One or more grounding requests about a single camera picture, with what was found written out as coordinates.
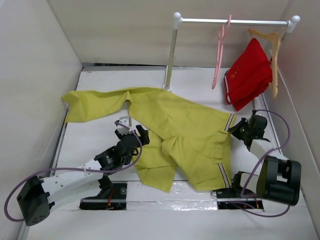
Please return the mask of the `yellow-green trousers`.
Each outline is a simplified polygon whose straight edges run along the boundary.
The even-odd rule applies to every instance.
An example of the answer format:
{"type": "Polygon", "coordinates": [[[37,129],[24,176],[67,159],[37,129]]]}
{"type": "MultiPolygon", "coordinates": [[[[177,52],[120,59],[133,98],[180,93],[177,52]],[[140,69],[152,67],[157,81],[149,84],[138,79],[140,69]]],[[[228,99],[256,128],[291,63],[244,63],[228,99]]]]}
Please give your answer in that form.
{"type": "Polygon", "coordinates": [[[135,164],[140,181],[169,192],[181,170],[198,191],[231,185],[231,135],[236,116],[164,89],[125,88],[110,92],[70,91],[68,123],[84,123],[111,115],[124,104],[129,115],[149,130],[150,143],[135,164]]]}

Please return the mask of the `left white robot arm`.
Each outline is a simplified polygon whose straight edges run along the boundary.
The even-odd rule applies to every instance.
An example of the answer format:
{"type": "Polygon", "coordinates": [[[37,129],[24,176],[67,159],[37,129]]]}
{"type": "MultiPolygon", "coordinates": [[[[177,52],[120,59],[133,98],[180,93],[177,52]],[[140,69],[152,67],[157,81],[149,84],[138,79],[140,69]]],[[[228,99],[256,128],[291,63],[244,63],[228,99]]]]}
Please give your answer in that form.
{"type": "Polygon", "coordinates": [[[116,121],[119,141],[76,168],[56,168],[51,177],[29,176],[16,199],[26,226],[45,220],[54,210],[85,199],[89,194],[107,198],[112,192],[109,176],[133,166],[142,155],[143,146],[150,143],[149,132],[141,125],[130,127],[116,121]]]}

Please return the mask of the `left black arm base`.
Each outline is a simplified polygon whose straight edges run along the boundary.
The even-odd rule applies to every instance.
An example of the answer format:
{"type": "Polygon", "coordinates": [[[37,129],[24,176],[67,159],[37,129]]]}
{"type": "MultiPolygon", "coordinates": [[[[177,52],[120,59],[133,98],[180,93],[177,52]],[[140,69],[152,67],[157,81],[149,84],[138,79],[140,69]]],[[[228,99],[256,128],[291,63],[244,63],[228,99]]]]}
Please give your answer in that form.
{"type": "Polygon", "coordinates": [[[99,180],[100,192],[80,200],[79,208],[87,211],[121,211],[127,209],[128,182],[112,182],[108,176],[99,180]]]}

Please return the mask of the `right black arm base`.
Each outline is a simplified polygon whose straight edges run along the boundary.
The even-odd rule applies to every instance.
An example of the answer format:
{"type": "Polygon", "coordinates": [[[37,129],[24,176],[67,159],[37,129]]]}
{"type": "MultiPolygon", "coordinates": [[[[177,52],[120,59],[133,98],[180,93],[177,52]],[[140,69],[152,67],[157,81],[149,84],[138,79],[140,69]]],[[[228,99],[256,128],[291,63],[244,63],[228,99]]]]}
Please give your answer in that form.
{"type": "Polygon", "coordinates": [[[246,210],[263,210],[263,201],[257,197],[243,198],[241,191],[250,173],[239,171],[231,181],[231,187],[213,190],[211,195],[216,199],[218,210],[236,210],[237,207],[246,210]]]}

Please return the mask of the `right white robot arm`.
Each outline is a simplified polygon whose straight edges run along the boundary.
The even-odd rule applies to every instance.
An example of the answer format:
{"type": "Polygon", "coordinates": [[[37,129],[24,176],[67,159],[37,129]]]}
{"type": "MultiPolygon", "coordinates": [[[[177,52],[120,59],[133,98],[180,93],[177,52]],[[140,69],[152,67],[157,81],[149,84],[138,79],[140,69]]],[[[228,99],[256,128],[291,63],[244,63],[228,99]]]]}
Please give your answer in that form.
{"type": "Polygon", "coordinates": [[[262,165],[255,191],[249,190],[249,184],[242,179],[246,174],[243,171],[234,175],[231,191],[241,198],[250,198],[255,194],[260,199],[295,206],[300,197],[302,166],[278,152],[271,141],[264,137],[267,124],[264,116],[252,114],[250,118],[243,117],[235,126],[229,128],[231,135],[243,141],[262,165]]]}

